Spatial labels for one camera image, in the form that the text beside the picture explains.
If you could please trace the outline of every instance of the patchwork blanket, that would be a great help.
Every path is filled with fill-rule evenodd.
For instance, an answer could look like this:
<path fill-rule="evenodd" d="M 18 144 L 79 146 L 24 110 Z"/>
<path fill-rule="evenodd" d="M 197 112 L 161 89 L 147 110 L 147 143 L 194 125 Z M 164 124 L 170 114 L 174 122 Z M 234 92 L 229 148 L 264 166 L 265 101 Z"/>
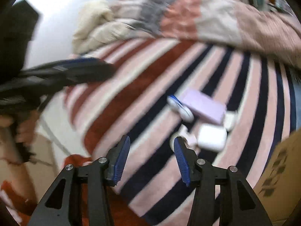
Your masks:
<path fill-rule="evenodd" d="M 170 38 L 117 41 L 86 57 L 118 70 L 104 83 L 67 89 L 70 122 L 93 159 L 129 135 L 130 153 L 114 190 L 150 225 L 187 225 L 194 196 L 181 180 L 169 142 L 181 124 L 197 134 L 202 122 L 184 123 L 168 107 L 168 95 L 193 88 L 238 111 L 223 152 L 195 151 L 215 166 L 236 165 L 252 187 L 275 145 L 300 126 L 300 84 L 294 70 L 271 58 Z M 219 200 L 217 188 L 215 225 Z"/>
<path fill-rule="evenodd" d="M 95 20 L 94 27 L 74 47 L 76 53 L 124 38 L 173 37 L 227 44 L 301 68 L 301 26 L 289 15 L 234 0 L 119 0 L 110 5 L 114 20 L 101 25 L 103 9 L 92 4 L 97 3 L 90 2 L 89 13 L 81 12 L 80 22 Z"/>

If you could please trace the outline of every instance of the pink stripe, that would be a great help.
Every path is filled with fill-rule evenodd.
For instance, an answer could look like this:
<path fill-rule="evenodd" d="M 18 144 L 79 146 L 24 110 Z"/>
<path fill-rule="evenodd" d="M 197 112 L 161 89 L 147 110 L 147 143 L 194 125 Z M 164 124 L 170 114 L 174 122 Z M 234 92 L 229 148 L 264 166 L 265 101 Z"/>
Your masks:
<path fill-rule="evenodd" d="M 223 48 L 213 48 L 209 52 L 210 56 L 204 60 L 204 63 L 197 70 L 195 70 L 194 76 L 187 80 L 189 83 L 185 85 L 185 88 L 202 88 L 215 71 L 224 53 L 225 50 Z M 136 146 L 132 146 L 121 181 L 114 187 L 114 190 L 117 193 L 119 193 L 125 182 L 136 172 L 136 170 L 151 157 L 179 121 L 180 116 L 172 112 L 168 106 L 162 110 L 160 117 L 156 118 L 151 124 L 151 127 L 149 127 L 149 133 L 144 131 L 144 136 L 141 137 L 141 140 L 143 140 L 141 145 L 138 145 L 138 142 L 136 141 L 136 143 L 134 143 Z"/>
<path fill-rule="evenodd" d="M 64 89 L 64 92 L 65 92 L 65 98 L 64 98 L 64 106 L 66 107 L 67 106 L 67 102 L 68 102 L 68 98 L 69 98 L 69 95 L 71 94 L 71 92 L 73 91 L 75 86 L 69 86 L 69 87 L 66 87 Z"/>
<path fill-rule="evenodd" d="M 145 39 L 134 39 L 128 41 L 126 44 L 121 46 L 118 50 L 113 52 L 109 57 L 107 57 L 104 61 L 108 63 L 114 64 L 116 61 L 118 61 L 121 57 L 123 57 L 125 54 L 130 52 L 132 49 L 138 47 L 140 44 L 145 42 Z"/>
<path fill-rule="evenodd" d="M 80 111 L 76 115 L 74 120 L 75 127 L 79 131 L 80 135 L 84 135 L 86 128 L 89 127 L 91 121 L 99 115 L 99 103 L 103 99 L 103 96 L 114 89 L 114 85 L 117 82 L 122 82 L 127 78 L 128 73 L 131 72 L 135 67 L 141 64 L 141 62 L 145 61 L 146 55 L 155 54 L 158 51 L 158 47 L 162 46 L 163 40 L 156 40 L 145 49 L 139 51 L 139 53 L 135 54 L 133 57 L 129 58 L 126 62 L 122 64 L 122 66 L 118 69 L 114 78 L 105 81 L 99 88 L 97 88 L 93 94 L 89 96 L 89 99 L 85 101 L 82 105 Z"/>
<path fill-rule="evenodd" d="M 242 64 L 242 54 L 235 53 L 223 74 L 221 83 L 217 86 L 213 99 L 227 103 L 231 96 Z M 193 127 L 192 132 L 197 136 L 201 122 Z M 138 215 L 143 216 L 181 179 L 176 157 L 173 155 L 164 169 L 131 201 L 129 207 Z"/>
<path fill-rule="evenodd" d="M 231 96 L 228 93 L 229 92 L 231 93 L 235 87 L 236 78 L 238 77 L 238 74 L 241 70 L 242 61 L 243 61 L 243 54 L 234 51 L 232 53 L 230 62 L 227 65 L 225 73 L 222 76 L 222 79 L 220 80 L 215 93 L 213 94 L 218 101 L 224 103 L 228 102 Z M 220 91 L 219 90 L 220 88 L 225 88 L 226 91 Z"/>
<path fill-rule="evenodd" d="M 217 164 L 215 166 L 228 168 L 236 164 L 246 144 L 250 129 L 253 124 L 255 110 L 258 103 L 260 79 L 261 79 L 261 62 L 258 57 L 251 59 L 253 71 L 248 92 L 247 100 L 244 103 L 240 119 L 228 136 L 226 147 L 220 159 L 217 157 Z"/>
<path fill-rule="evenodd" d="M 87 84 L 76 85 L 72 92 L 69 94 L 69 97 L 66 102 L 66 109 L 68 112 L 72 111 L 72 107 L 77 100 L 77 98 L 87 89 Z"/>
<path fill-rule="evenodd" d="M 290 134 L 290 89 L 288 86 L 288 80 L 283 64 L 280 64 L 282 82 L 283 82 L 283 93 L 284 93 L 284 121 L 282 140 L 287 138 Z"/>
<path fill-rule="evenodd" d="M 127 133 L 133 125 L 153 106 L 154 102 L 168 89 L 184 70 L 205 48 L 196 43 L 178 58 L 140 97 L 118 118 L 106 132 L 93 152 L 93 159 L 105 155 L 112 145 L 118 142 L 123 133 Z"/>
<path fill-rule="evenodd" d="M 254 60 L 251 60 L 252 72 L 249 72 L 249 74 L 251 74 L 251 80 L 247 92 L 245 92 L 245 94 L 247 94 L 245 104 L 243 106 L 240 106 L 242 108 L 242 115 L 233 129 L 231 137 L 228 137 L 226 148 L 222 153 L 219 154 L 219 156 L 223 155 L 223 157 L 218 162 L 218 167 L 228 168 L 230 165 L 237 163 L 248 137 L 249 130 L 252 126 L 255 109 L 258 102 L 259 84 L 261 77 L 260 60 L 256 59 L 255 62 L 253 61 Z M 183 207 L 180 211 L 171 214 L 165 221 L 160 224 L 160 226 L 185 225 L 188 222 L 192 202 L 193 197 L 186 199 L 186 206 Z"/>
<path fill-rule="evenodd" d="M 268 108 L 265 118 L 265 125 L 258 151 L 256 153 L 251 170 L 247 176 L 247 181 L 252 188 L 255 186 L 262 174 L 275 132 L 277 113 L 277 79 L 275 64 L 273 61 L 268 62 L 268 81 Z"/>

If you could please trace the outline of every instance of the white wall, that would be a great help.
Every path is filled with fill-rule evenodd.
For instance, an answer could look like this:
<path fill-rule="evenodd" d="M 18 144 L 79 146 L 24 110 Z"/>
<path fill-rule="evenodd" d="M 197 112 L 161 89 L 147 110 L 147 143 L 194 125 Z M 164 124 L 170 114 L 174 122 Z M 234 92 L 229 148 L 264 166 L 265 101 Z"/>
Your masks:
<path fill-rule="evenodd" d="M 80 7 L 88 0 L 28 0 L 40 13 L 34 40 L 27 49 L 26 67 L 65 59 Z"/>

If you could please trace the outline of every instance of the metal screw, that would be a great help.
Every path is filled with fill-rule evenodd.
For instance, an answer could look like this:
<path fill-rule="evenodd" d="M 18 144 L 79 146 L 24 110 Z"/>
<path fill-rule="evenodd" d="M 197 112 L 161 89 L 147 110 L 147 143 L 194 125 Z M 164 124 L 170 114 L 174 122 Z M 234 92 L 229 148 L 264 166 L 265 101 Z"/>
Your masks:
<path fill-rule="evenodd" d="M 98 159 L 98 162 L 99 162 L 99 163 L 106 163 L 106 161 L 107 161 L 107 159 L 106 159 L 105 157 L 100 157 L 100 158 Z"/>
<path fill-rule="evenodd" d="M 66 169 L 67 171 L 70 171 L 70 170 L 73 169 L 73 165 L 72 165 L 72 164 L 68 164 L 67 166 L 65 166 L 65 169 Z"/>
<path fill-rule="evenodd" d="M 237 167 L 235 167 L 235 166 L 230 166 L 230 171 L 231 171 L 231 172 L 237 172 Z"/>
<path fill-rule="evenodd" d="M 198 159 L 198 160 L 197 160 L 197 163 L 198 163 L 199 165 L 204 165 L 206 162 L 205 162 L 204 159 Z"/>

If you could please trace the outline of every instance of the bed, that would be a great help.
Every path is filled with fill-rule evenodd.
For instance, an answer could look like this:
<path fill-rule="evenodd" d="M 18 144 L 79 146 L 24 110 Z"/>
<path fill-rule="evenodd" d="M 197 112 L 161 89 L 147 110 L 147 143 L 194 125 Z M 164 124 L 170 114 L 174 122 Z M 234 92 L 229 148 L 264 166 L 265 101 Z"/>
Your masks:
<path fill-rule="evenodd" d="M 220 19 L 209 18 L 209 12 L 196 15 L 197 10 L 193 9 L 179 17 L 177 1 L 164 1 L 162 8 L 157 0 L 160 19 L 153 16 L 155 22 L 150 26 L 140 23 L 135 27 L 137 22 L 130 25 L 127 20 L 133 29 L 123 35 L 123 40 L 117 37 L 114 42 L 82 55 L 114 64 L 117 72 L 106 82 L 68 88 L 65 107 L 93 159 L 106 155 L 123 134 L 130 137 L 125 170 L 113 188 L 129 208 L 149 225 L 184 226 L 194 191 L 182 182 L 169 142 L 181 124 L 197 134 L 202 122 L 198 118 L 192 123 L 183 122 L 167 106 L 166 97 L 178 97 L 188 88 L 198 89 L 225 103 L 229 111 L 238 112 L 237 124 L 228 133 L 221 153 L 197 148 L 195 151 L 214 166 L 236 165 L 254 187 L 276 144 L 300 127 L 301 87 L 297 68 L 301 40 L 298 25 L 290 19 L 263 14 L 232 0 L 195 0 L 201 11 L 208 11 L 202 7 L 206 4 L 211 4 L 211 13 L 218 8 Z M 125 11 L 124 4 L 134 2 L 121 0 L 112 5 L 115 17 L 125 17 L 120 15 L 120 10 Z M 242 16 L 246 9 L 250 13 Z M 173 22 L 162 23 L 172 15 L 176 17 Z M 181 17 L 190 15 L 195 17 L 181 23 Z M 141 22 L 137 14 L 120 21 L 125 23 L 125 19 Z M 219 23 L 210 25 L 209 22 L 217 20 Z M 210 27 L 213 29 L 204 36 L 205 28 Z M 215 225 L 219 200 L 216 187 Z"/>

